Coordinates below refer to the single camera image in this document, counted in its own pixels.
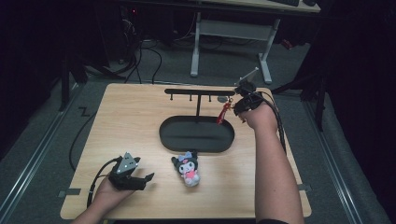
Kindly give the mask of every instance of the red keychain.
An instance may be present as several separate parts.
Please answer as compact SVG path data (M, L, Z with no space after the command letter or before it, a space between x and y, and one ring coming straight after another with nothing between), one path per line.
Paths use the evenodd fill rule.
M231 103L233 102L232 98L228 98L227 103L224 104L223 109L221 110L218 119L216 120L217 124L221 124L224 121L225 112L231 109Z

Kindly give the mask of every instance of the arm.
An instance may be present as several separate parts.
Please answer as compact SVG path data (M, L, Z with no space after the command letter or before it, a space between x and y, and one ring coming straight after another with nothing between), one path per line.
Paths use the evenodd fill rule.
M266 104L240 115L256 138L256 219L304 223L303 208L290 163L276 135L274 112Z
M102 180L99 189L96 191L92 204L81 213L73 224L96 224L120 204L125 198L134 193L134 190L117 190L106 177Z

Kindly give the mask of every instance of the kuromi plush toy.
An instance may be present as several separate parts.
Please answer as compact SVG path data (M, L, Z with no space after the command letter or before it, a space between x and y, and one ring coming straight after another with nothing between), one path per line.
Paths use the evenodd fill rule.
M184 179L187 187L194 187L200 181L198 176L198 155L196 151L186 152L186 154L179 155L178 158L172 157L172 163L175 165L177 171Z

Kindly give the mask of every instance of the wooden tabletop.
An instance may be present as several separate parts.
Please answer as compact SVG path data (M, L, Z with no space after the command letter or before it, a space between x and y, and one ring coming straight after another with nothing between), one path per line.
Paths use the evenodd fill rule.
M92 125L70 189L61 211L64 219L74 219L86 209L89 187L99 169L111 159L130 152L140 157L133 175L155 173L145 190L139 190L107 215L110 219L167 218L254 218L255 141L253 131L229 111L225 118L233 125L231 147L221 153L199 153L198 186L188 188L175 170L172 157L177 152L165 148L159 129L164 120L176 115L194 116L197 98L165 94L165 89L232 91L233 87L110 84ZM212 96L202 97L201 115L217 117L223 103ZM235 95L237 102L240 96ZM288 158L298 184L302 180L287 142ZM107 174L112 165L104 170ZM311 207L300 191L304 216Z
M319 13L320 7L315 4L313 7L308 6L302 0L300 0L299 6L292 7L285 4L280 4L268 0L200 0L204 3L220 3L220 4L231 4L245 7L266 7L272 9L297 11L297 12L314 12Z

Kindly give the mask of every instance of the black tray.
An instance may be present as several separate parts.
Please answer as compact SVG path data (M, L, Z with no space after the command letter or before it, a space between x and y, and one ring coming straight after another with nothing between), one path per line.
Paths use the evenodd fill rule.
M222 152L233 143L235 133L227 120L216 123L217 117L174 116L160 127L163 145L173 151Z

